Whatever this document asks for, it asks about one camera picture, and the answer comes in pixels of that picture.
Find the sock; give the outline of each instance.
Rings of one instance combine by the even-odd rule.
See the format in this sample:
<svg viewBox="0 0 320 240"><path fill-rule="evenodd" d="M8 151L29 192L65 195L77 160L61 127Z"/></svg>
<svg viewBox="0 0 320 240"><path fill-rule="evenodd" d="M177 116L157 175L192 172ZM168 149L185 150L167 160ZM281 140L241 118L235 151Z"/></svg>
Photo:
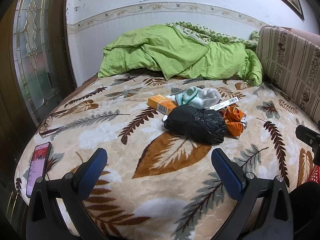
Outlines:
<svg viewBox="0 0 320 240"><path fill-rule="evenodd" d="M175 96L179 106L189 104L199 109L207 109L210 106L214 106L220 99L220 93L214 88L189 87Z"/></svg>

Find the phone screen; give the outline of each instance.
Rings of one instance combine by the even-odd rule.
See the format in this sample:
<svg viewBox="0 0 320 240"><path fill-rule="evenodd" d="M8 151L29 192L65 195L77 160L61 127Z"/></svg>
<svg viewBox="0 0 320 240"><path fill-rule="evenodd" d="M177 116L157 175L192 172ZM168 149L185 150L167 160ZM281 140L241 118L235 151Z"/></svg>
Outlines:
<svg viewBox="0 0 320 240"><path fill-rule="evenodd" d="M50 145L50 142L38 145L33 152L27 181L27 197L31 197L36 179L40 176L44 176L44 169Z"/></svg>

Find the black plastic bag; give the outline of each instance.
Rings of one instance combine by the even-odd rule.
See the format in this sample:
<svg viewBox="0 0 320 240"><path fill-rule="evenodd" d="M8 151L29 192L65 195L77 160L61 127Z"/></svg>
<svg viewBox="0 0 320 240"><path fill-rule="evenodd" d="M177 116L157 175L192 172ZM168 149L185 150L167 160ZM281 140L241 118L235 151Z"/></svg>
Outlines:
<svg viewBox="0 0 320 240"><path fill-rule="evenodd" d="M222 143L227 130L219 112L190 105L174 108L164 121L164 128L208 144Z"/></svg>

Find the bed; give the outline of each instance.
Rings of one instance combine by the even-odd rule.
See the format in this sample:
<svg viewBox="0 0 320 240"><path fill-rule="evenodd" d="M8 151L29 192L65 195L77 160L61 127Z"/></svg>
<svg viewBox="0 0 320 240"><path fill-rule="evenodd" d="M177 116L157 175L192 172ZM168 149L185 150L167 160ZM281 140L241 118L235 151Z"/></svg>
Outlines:
<svg viewBox="0 0 320 240"><path fill-rule="evenodd" d="M37 132L30 140L15 181L28 203L26 179L36 145L52 142L46 170L50 180L75 172L98 147L106 149L108 163L83 204L107 236L211 239L236 204L211 164L216 147L257 177L281 175L289 191L312 174L311 148L297 140L294 131L299 124L313 130L317 126L287 94L267 82L254 87L241 80L174 76L165 81L158 72L140 69L95 78L86 86L56 109L68 111L47 120L48 128L63 129L44 138ZM148 97L174 95L190 86L216 88L223 100L239 98L237 105L248 122L239 139L226 134L223 143L206 145L164 128L164 115L147 106ZM77 235L61 201L59 206L69 230Z"/></svg>

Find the pillow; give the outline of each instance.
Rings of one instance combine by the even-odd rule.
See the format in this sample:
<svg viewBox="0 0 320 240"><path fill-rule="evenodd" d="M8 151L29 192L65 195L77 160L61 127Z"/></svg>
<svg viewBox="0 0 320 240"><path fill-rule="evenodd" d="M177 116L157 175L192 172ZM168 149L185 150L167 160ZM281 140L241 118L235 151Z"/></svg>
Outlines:
<svg viewBox="0 0 320 240"><path fill-rule="evenodd" d="M260 30L264 73L316 123L320 120L320 47L281 27Z"/></svg>

